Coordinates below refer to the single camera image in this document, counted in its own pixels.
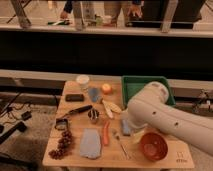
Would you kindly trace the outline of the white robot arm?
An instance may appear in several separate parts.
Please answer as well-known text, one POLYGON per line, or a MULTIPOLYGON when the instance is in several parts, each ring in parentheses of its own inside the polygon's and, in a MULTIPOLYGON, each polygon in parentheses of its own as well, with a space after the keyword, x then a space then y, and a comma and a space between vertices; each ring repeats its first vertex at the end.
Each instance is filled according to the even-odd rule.
POLYGON ((168 88, 158 82, 146 84, 127 104, 128 121, 139 129, 144 123, 173 135, 213 156, 213 119, 196 116, 166 104, 168 88))

